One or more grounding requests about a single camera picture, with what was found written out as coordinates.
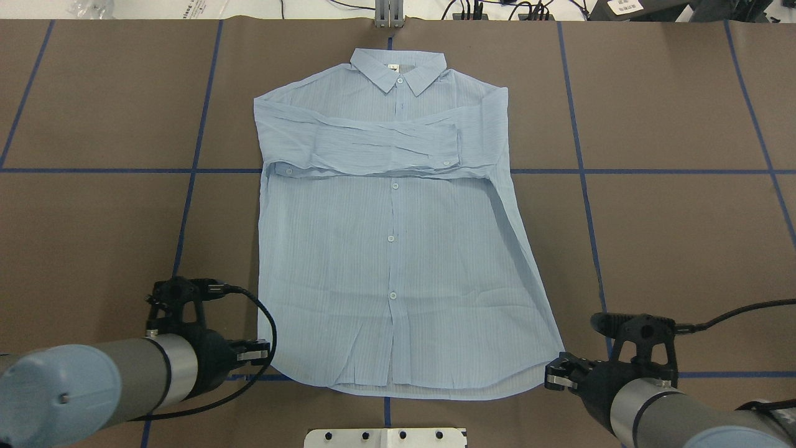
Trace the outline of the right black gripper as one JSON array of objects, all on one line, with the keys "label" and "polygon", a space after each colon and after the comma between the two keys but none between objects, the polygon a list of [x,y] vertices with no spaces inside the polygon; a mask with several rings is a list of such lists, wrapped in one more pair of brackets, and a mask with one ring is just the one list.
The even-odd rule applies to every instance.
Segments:
[{"label": "right black gripper", "polygon": [[646,313],[600,312],[592,315],[590,324],[614,341],[609,359],[591,362],[588,368],[587,359],[560,352],[546,366],[545,389],[574,392],[589,415],[611,430],[609,411],[623,386],[637,379],[665,380],[677,386],[675,321]]}]

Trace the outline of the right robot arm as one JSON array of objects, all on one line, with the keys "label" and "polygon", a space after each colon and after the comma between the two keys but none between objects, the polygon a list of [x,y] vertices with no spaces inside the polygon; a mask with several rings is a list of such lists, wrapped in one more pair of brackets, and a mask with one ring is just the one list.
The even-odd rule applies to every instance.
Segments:
[{"label": "right robot arm", "polygon": [[794,401],[751,401],[736,410],[705,405],[678,388],[675,337],[704,324],[649,314],[595,313],[590,324],[613,340],[608,360],[560,352],[545,387],[579,397],[586,412],[626,447],[793,447]]}]

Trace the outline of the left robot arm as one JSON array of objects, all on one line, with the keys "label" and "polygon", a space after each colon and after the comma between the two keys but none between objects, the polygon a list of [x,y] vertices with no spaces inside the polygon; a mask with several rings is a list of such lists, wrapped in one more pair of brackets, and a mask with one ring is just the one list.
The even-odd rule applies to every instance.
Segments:
[{"label": "left robot arm", "polygon": [[[230,294],[255,304],[269,338],[208,328],[205,303]],[[275,358],[275,320],[244,287],[172,277],[153,285],[147,303],[144,337],[2,354],[2,446],[65,446],[126,422],[205,413],[244,394]]]}]

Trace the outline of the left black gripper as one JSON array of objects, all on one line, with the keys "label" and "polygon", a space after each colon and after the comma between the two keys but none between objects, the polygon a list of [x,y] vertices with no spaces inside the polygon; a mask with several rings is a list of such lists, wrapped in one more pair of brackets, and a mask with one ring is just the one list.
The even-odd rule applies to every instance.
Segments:
[{"label": "left black gripper", "polygon": [[208,328],[203,304],[223,298],[222,285],[213,278],[170,278],[154,283],[147,297],[147,329],[184,338],[193,349],[197,369],[187,399],[219,388],[231,371],[245,363],[270,363],[271,343],[267,340],[228,340]]}]

